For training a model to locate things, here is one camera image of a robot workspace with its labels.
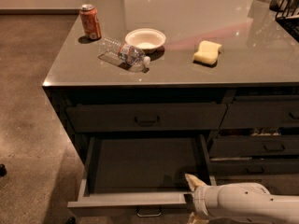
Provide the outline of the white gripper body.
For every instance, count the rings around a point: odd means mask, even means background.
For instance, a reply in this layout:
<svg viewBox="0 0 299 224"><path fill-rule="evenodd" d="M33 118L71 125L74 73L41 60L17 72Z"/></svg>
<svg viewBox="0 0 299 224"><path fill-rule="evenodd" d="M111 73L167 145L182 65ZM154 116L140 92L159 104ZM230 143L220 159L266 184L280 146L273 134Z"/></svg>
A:
<svg viewBox="0 0 299 224"><path fill-rule="evenodd" d="M214 218L207 208L207 193L213 186L200 186L184 195L188 208L196 218Z"/></svg>

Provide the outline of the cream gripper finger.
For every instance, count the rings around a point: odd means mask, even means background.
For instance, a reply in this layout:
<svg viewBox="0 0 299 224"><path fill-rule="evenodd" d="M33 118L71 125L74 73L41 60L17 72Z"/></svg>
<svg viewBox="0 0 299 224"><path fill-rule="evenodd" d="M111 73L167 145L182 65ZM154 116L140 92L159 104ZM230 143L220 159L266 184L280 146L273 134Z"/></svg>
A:
<svg viewBox="0 0 299 224"><path fill-rule="evenodd" d="M199 217L194 212L190 213L187 224L208 224L209 220Z"/></svg>
<svg viewBox="0 0 299 224"><path fill-rule="evenodd" d="M204 181L200 180L195 175L186 174L185 179L186 179L191 191L196 191L196 189L198 187L206 185L206 183Z"/></svg>

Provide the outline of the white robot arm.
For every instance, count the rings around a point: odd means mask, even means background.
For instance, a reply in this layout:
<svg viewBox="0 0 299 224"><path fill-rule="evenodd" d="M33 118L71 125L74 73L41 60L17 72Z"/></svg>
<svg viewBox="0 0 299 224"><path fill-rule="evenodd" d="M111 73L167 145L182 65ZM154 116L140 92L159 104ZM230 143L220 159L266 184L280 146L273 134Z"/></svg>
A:
<svg viewBox="0 0 299 224"><path fill-rule="evenodd" d="M208 224L227 218L247 224L299 224L299 197L272 195L259 183L210 186L195 175L186 174L192 192L188 224Z"/></svg>

